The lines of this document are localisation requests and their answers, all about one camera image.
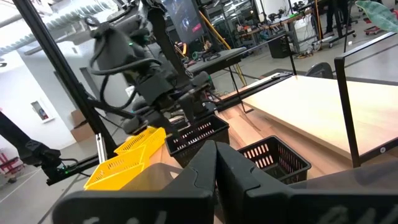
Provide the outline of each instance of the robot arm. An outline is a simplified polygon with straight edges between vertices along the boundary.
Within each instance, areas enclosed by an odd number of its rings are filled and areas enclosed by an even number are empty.
[[[161,3],[145,0],[133,2],[116,19],[102,24],[92,17],[86,19],[89,26],[98,27],[91,32],[96,43],[90,68],[92,74],[105,76],[100,90],[101,102],[110,106],[104,98],[104,88],[110,75],[119,72],[136,88],[129,101],[118,109],[130,105],[136,93],[142,96],[140,106],[134,109],[143,109],[145,113],[127,122],[125,131],[129,134],[142,130],[145,120],[149,120],[151,126],[177,134],[163,114],[182,110],[193,124],[209,112],[202,101],[204,91],[210,87],[208,75],[202,73],[192,79],[187,75],[167,35],[164,13]],[[150,30],[157,40],[151,45],[152,49],[158,49],[155,53],[148,47]],[[95,62],[99,70],[93,69]]]

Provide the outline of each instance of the computer monitor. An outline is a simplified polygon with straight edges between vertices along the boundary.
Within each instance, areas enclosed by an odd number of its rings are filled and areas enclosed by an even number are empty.
[[[175,30],[184,43],[191,43],[201,37],[204,31],[201,16],[194,0],[162,0]]]

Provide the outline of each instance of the white wall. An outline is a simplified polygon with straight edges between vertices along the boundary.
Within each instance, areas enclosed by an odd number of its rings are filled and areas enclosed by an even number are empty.
[[[74,128],[72,117],[70,113],[76,109],[76,106],[72,103],[71,99],[67,95],[66,91],[61,86],[54,75],[54,67],[50,60],[47,58],[43,51],[37,52],[36,54],[26,56],[24,52],[28,49],[32,49],[37,44],[30,44],[27,47],[23,47],[18,50],[21,58],[26,64],[27,68],[33,74],[40,87],[43,89],[45,94],[48,96],[54,108],[60,114],[61,119],[67,125],[69,130]],[[80,68],[88,66],[88,58],[84,58],[80,53],[80,50],[72,42],[62,42],[58,46],[64,54],[69,66],[77,77],[78,81],[81,82],[85,90],[93,94],[93,91],[89,87],[85,80]]]
[[[29,69],[23,64],[18,53],[11,52],[8,55],[10,54],[13,55],[13,60],[8,60],[6,57],[10,66],[0,68],[0,107],[2,112],[29,137],[50,148],[63,149],[76,142]],[[42,123],[30,105],[31,102],[37,100],[43,102],[49,114],[54,117],[53,120]],[[10,157],[17,156],[14,146],[1,136],[0,147],[6,148]]]

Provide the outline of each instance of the ceiling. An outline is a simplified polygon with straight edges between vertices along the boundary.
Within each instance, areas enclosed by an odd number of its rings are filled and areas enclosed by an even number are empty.
[[[15,6],[6,3],[4,1],[0,1],[0,21],[5,21],[12,16],[19,14],[18,10]]]

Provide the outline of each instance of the plastic basket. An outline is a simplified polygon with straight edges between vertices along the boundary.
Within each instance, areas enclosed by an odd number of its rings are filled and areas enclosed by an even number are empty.
[[[211,115],[194,126],[179,131],[180,138],[169,136],[166,139],[170,156],[185,167],[196,155],[206,140],[214,140],[229,144],[229,124],[222,119]]]
[[[258,168],[285,184],[307,179],[311,164],[278,137],[271,136],[238,150]]]
[[[139,146],[146,145],[146,157],[150,157],[155,151],[164,144],[166,132],[163,128],[148,127],[145,131],[137,136],[133,136],[125,143],[119,146],[114,152],[122,155],[130,150],[136,149]]]
[[[140,146],[97,166],[85,184],[85,190],[120,190],[148,165],[146,146]]]

